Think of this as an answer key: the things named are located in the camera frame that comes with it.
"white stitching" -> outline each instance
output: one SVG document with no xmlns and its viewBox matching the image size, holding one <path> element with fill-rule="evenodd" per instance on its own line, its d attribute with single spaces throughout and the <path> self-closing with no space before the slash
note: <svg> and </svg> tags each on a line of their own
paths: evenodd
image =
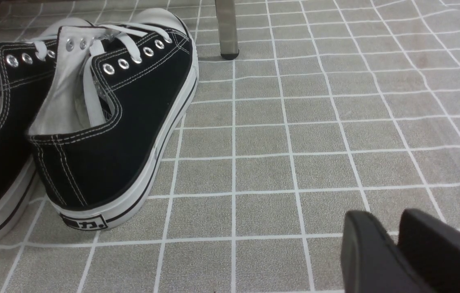
<svg viewBox="0 0 460 293">
<path fill-rule="evenodd" d="M 66 164 L 68 174 L 69 174 L 70 178 L 72 179 L 72 183 L 74 183 L 74 186 L 76 187 L 75 192 L 77 193 L 77 196 L 80 197 L 79 198 L 80 202 L 85 206 L 85 205 L 87 205 L 87 201 L 83 197 L 83 194 L 81 193 L 81 190 L 80 190 L 78 184 L 76 183 L 76 180 L 74 179 L 74 176 L 72 175 L 72 172 L 70 171 L 69 164 L 68 164 L 68 161 L 67 161 L 66 152 L 64 152 L 64 150 L 62 148 L 62 145 L 60 143 L 57 146 L 59 147 L 61 154 L 63 154 L 63 156 L 64 156 L 64 163 Z"/>
<path fill-rule="evenodd" d="M 122 87 L 128 85 L 129 83 L 131 83 L 131 82 L 133 82 L 135 80 L 137 80 L 138 78 L 141 78 L 142 76 L 145 76 L 145 75 L 149 74 L 150 72 L 154 71 L 155 69 L 160 67 L 160 65 L 165 63 L 165 61 L 167 61 L 172 56 L 174 56 L 177 52 L 179 52 L 178 48 L 180 47 L 180 45 L 183 45 L 185 42 L 186 41 L 184 41 L 181 44 L 176 45 L 176 47 L 174 47 L 170 52 L 168 52 L 167 55 L 163 56 L 157 63 L 154 63 L 154 65 L 150 66 L 149 68 L 137 73 L 135 76 L 131 76 L 130 78 L 127 78 L 126 80 L 118 82 L 116 85 L 113 85 L 112 89 L 114 91 L 118 90 L 118 89 L 121 89 Z"/>
<path fill-rule="evenodd" d="M 58 197 L 61 204 L 67 205 L 66 201 L 62 198 L 62 196 L 58 193 L 53 180 L 49 176 L 49 172 L 47 172 L 46 163 L 44 162 L 44 149 L 40 147 L 37 143 L 33 143 L 38 150 L 38 160 L 40 161 L 40 166 L 42 167 L 42 171 L 44 172 L 47 181 L 49 182 L 49 187 L 53 190 L 53 193 Z"/>
<path fill-rule="evenodd" d="M 75 194 L 76 198 L 79 200 L 81 205 L 85 206 L 85 204 L 81 201 L 81 198 L 78 196 L 78 193 L 76 192 L 76 189 L 74 188 L 74 185 L 72 185 L 72 183 L 70 182 L 69 175 L 67 173 L 66 168 L 64 167 L 64 161 L 63 161 L 63 157 L 62 157 L 62 152 L 60 151 L 60 149 L 58 148 L 57 143 L 55 142 L 54 135 L 51 135 L 51 141 L 53 141 L 53 145 L 55 146 L 55 149 L 57 149 L 58 155 L 60 157 L 60 163 L 62 164 L 62 169 L 64 171 L 64 174 L 66 175 L 66 177 L 67 177 L 67 179 L 69 181 L 69 185 L 71 186 L 72 190 L 74 191 L 74 194 Z"/>
<path fill-rule="evenodd" d="M 9 76 L 7 75 L 7 70 L 5 70 L 5 64 L 4 64 L 4 61 L 3 61 L 3 53 L 5 51 L 5 48 L 8 47 L 7 45 L 4 45 L 1 49 L 0 49 L 0 66 L 3 68 L 3 72 L 5 74 L 5 80 L 9 80 Z M 21 45 L 11 45 L 11 47 L 21 47 Z M 4 122 L 5 120 L 7 119 L 7 116 L 9 115 L 9 103 L 10 103 L 10 89 L 9 88 L 6 88 L 4 91 L 4 97 L 3 97 L 3 100 L 4 100 L 4 103 L 3 103 L 3 106 L 4 106 L 4 109 L 5 111 L 3 111 L 4 115 L 1 115 L 0 116 L 0 130 L 1 128 L 3 127 L 4 125 Z"/>
<path fill-rule="evenodd" d="M 179 50 L 169 52 L 169 54 L 166 55 L 166 56 L 167 56 L 166 58 L 165 58 L 165 56 L 164 56 L 164 57 L 163 57 L 164 59 L 162 59 L 160 63 L 156 63 L 156 64 L 154 64 L 152 67 L 148 68 L 148 71 L 143 72 L 143 73 L 144 73 L 143 75 L 148 74 L 148 73 L 152 72 L 153 70 L 157 69 L 161 64 L 165 63 L 165 61 L 167 61 L 168 59 L 170 59 L 176 52 L 179 52 Z M 100 68 L 98 67 L 98 66 L 99 66 L 99 63 L 100 63 L 100 61 L 98 60 L 98 63 L 95 65 L 95 66 L 96 66 L 96 70 L 98 70 L 98 71 L 100 70 Z M 140 77 L 141 77 L 141 76 L 132 77 L 132 78 L 129 78 L 129 79 L 123 81 L 123 82 L 125 82 L 124 85 L 121 85 L 121 86 L 118 87 L 117 89 L 120 89 L 121 87 L 124 87 L 125 85 L 128 85 L 128 84 L 131 83 L 133 80 L 135 80 L 136 78 L 140 78 Z M 103 81 L 104 81 L 104 80 L 103 80 L 103 76 L 101 76 L 101 78 L 98 78 L 98 80 L 99 80 L 100 82 L 103 83 Z M 107 88 L 110 90 L 110 92 L 112 91 L 112 89 L 110 89 L 110 87 L 109 87 L 108 85 L 106 85 L 105 87 L 107 87 Z M 115 98 L 115 97 L 113 97 L 113 96 L 111 96 L 111 98 L 112 98 L 112 100 L 114 100 L 116 103 L 119 102 L 117 98 Z M 123 108 L 121 107 L 121 105 L 120 105 L 120 112 L 123 113 Z M 61 143 L 61 144 L 70 144 L 70 143 L 74 143 L 74 142 L 77 142 L 77 141 L 81 141 L 81 140 L 84 140 L 84 139 L 87 139 L 87 138 L 90 138 L 90 137 L 95 137 L 95 136 L 101 135 L 101 134 L 103 134 L 103 133 L 105 133 L 105 132 L 111 130 L 112 128 L 114 128 L 114 127 L 118 124 L 119 121 L 120 121 L 120 120 L 117 120 L 116 123 L 115 123 L 113 126 L 111 126 L 110 128 L 108 128 L 108 129 L 106 129 L 106 130 L 104 130 L 104 131 L 101 131 L 101 132 L 94 133 L 94 134 L 92 134 L 92 135 L 83 136 L 83 135 L 85 135 L 86 133 L 80 133 L 79 135 L 74 135 L 74 136 L 71 136 L 71 137 L 66 137 L 66 138 L 62 138 L 62 139 L 59 138 L 58 141 L 59 141 L 59 143 Z M 95 130 L 100 130 L 100 128 L 98 128 L 98 129 L 92 129 L 92 130 L 89 130 L 88 132 L 92 132 L 92 131 L 95 131 Z M 38 142 L 41 143 L 41 144 L 50 144 L 50 143 L 48 143 L 48 142 L 46 142 L 46 141 L 38 141 Z"/>
<path fill-rule="evenodd" d="M 176 32 L 170 32 L 172 34 L 176 34 L 176 35 L 180 35 L 181 37 L 183 37 L 184 39 L 184 42 L 182 44 L 184 44 L 185 42 L 187 42 L 189 39 L 186 38 L 184 35 L 181 35 L 179 33 L 176 33 Z M 141 39 L 140 41 L 137 42 L 138 45 L 141 45 L 142 43 L 144 43 L 147 39 L 150 39 L 151 37 L 153 37 L 154 35 L 153 34 L 150 34 L 150 35 L 147 35 L 147 37 L 145 37 L 144 39 Z M 104 56 L 102 56 L 101 58 L 99 58 L 95 63 L 94 63 L 94 67 L 96 68 L 97 72 L 101 72 L 100 68 L 99 68 L 99 64 L 101 61 L 104 61 L 105 59 L 108 59 L 109 57 L 113 56 L 119 56 L 121 54 L 124 53 L 124 50 L 123 49 L 119 49 L 117 51 L 114 51 L 114 52 L 111 52 L 111 53 L 107 53 L 105 54 Z M 70 136 L 70 137 L 66 137 L 66 138 L 59 138 L 59 136 L 57 135 L 58 137 L 58 142 L 60 144 L 70 144 L 70 143 L 75 143 L 75 142 L 78 142 L 78 141 L 81 141 L 81 140 L 84 140 L 84 139 L 87 139 L 87 138 L 90 138 L 90 137 L 95 137 L 95 136 L 98 136 L 98 135 L 101 135 L 109 130 L 111 130 L 112 128 L 116 127 L 116 125 L 120 122 L 121 120 L 121 117 L 123 116 L 123 108 L 119 102 L 119 100 L 116 98 L 116 96 L 113 94 L 113 89 L 111 89 L 111 87 L 107 84 L 107 81 L 105 81 L 105 78 L 103 75 L 99 74 L 98 76 L 98 82 L 100 82 L 106 89 L 106 93 L 109 95 L 109 97 L 113 100 L 113 104 L 114 104 L 114 108 L 115 108 L 115 111 L 114 111 L 114 116 L 113 118 L 107 122 L 106 124 L 98 127 L 98 128 L 94 128 L 94 129 L 91 129 L 91 130 L 87 130 L 85 132 L 81 132 L 77 135 L 73 135 L 73 136 Z M 46 140 L 39 140 L 39 139 L 36 139 L 35 138 L 36 136 L 31 136 L 29 137 L 29 140 L 30 141 L 33 141 L 33 142 L 37 142 L 37 143 L 40 143 L 40 144 L 51 144 L 49 143 L 48 141 Z"/>
</svg>

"black canvas sneaker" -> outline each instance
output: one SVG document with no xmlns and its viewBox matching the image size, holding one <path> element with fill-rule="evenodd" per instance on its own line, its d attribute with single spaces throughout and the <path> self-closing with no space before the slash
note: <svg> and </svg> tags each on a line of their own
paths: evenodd
<svg viewBox="0 0 460 293">
<path fill-rule="evenodd" d="M 66 19 L 36 39 L 0 43 L 0 238 L 22 215 L 37 181 L 25 132 L 51 85 L 63 24 L 89 25 Z"/>
<path fill-rule="evenodd" d="M 53 85 L 29 128 L 49 199 L 66 225 L 113 228 L 147 198 L 198 84 L 195 44 L 163 9 L 132 23 L 59 31 Z"/>
</svg>

